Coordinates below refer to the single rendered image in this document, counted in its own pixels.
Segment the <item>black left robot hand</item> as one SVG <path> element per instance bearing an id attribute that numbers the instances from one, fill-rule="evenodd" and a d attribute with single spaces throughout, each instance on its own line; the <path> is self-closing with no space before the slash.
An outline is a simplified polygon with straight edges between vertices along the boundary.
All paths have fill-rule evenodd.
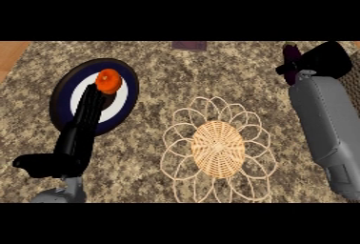
<path id="1" fill-rule="evenodd" d="M 13 166 L 23 169 L 31 177 L 65 178 L 82 175 L 91 158 L 103 104 L 103 94 L 97 85 L 91 84 L 79 98 L 75 117 L 60 131 L 53 153 L 25 154 L 13 161 Z"/>

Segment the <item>wicker basket with looped rim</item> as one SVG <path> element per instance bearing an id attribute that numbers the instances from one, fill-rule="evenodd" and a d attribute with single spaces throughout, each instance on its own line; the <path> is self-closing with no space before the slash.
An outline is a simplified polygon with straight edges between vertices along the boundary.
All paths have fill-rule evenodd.
<path id="1" fill-rule="evenodd" d="M 196 97 L 174 111 L 162 140 L 160 172 L 177 202 L 271 201 L 271 137 L 242 104 Z"/>

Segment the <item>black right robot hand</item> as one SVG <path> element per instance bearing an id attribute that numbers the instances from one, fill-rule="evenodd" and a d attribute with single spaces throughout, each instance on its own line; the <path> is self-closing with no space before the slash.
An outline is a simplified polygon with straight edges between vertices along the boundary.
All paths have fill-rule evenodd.
<path id="1" fill-rule="evenodd" d="M 314 71 L 317 76 L 340 78 L 351 71 L 351 60 L 342 45 L 327 41 L 307 51 L 301 57 L 276 68 L 277 75 L 287 71 Z"/>

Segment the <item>blue and white round plate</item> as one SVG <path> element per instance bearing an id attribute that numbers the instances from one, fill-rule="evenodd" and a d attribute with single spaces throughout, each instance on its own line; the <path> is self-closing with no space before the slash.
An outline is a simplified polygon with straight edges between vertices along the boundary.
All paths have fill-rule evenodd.
<path id="1" fill-rule="evenodd" d="M 138 96 L 138 81 L 134 69 L 125 62 L 113 58 L 97 58 L 75 66 L 60 78 L 48 101 L 50 121 L 57 129 L 63 130 L 66 123 L 73 119 L 76 104 L 85 87 L 96 81 L 103 69 L 113 69 L 121 75 L 121 87 L 115 94 L 104 95 L 104 106 L 96 129 L 96 135 L 112 131 L 124 122 Z"/>

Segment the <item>brown woven placemat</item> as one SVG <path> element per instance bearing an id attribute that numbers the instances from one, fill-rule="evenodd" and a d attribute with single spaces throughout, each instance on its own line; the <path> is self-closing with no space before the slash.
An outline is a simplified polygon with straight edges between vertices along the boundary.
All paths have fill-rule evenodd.
<path id="1" fill-rule="evenodd" d="M 351 70 L 345 76 L 340 77 L 339 81 L 345 86 L 345 92 L 360 116 L 360 51 L 349 56 L 349 61 L 352 65 Z"/>

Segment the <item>purple eggplant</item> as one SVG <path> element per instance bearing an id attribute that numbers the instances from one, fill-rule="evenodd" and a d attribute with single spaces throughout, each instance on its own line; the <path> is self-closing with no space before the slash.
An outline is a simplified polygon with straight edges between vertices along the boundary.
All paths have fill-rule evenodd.
<path id="1" fill-rule="evenodd" d="M 284 72 L 284 81 L 287 85 L 293 85 L 295 75 L 298 72 L 295 62 L 301 58 L 301 51 L 298 50 L 296 44 L 293 42 L 286 42 L 283 45 L 283 58 L 284 64 L 290 66 L 289 70 Z"/>

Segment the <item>orange fruit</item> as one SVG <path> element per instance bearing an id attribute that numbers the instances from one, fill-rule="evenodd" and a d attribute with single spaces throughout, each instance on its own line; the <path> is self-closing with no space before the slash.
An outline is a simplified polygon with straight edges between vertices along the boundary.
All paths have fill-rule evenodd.
<path id="1" fill-rule="evenodd" d="M 97 90 L 104 94 L 115 94 L 122 85 L 121 74 L 115 69 L 100 71 L 96 78 Z"/>

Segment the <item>purple flat square object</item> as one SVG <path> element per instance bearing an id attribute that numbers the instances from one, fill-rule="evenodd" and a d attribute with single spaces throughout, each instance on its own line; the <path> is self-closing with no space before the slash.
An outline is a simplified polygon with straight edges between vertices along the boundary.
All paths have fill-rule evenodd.
<path id="1" fill-rule="evenodd" d="M 171 47 L 175 50 L 183 50 L 183 51 L 205 51 L 206 42 L 205 41 L 172 41 Z"/>

